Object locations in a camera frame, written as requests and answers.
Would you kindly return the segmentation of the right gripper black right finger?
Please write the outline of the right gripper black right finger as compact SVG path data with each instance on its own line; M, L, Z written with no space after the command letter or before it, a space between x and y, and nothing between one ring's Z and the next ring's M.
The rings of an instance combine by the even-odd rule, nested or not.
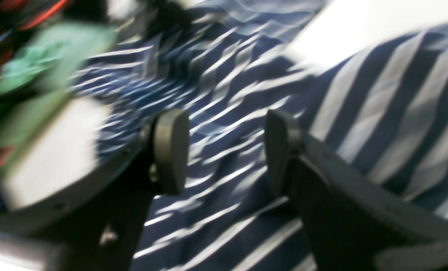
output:
M448 271L448 221L367 180L290 114L267 112L265 154L319 271Z

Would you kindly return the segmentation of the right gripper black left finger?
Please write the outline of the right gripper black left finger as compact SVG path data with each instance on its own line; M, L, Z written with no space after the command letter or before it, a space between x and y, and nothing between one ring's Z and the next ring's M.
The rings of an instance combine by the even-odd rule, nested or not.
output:
M89 174L0 214L0 271L127 271L156 195L184 191L189 114L153 115Z

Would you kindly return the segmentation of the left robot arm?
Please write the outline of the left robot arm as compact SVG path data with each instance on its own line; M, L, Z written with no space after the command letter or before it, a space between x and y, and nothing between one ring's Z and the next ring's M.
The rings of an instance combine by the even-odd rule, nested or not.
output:
M90 55L190 22L172 0L0 0L0 107L65 91Z

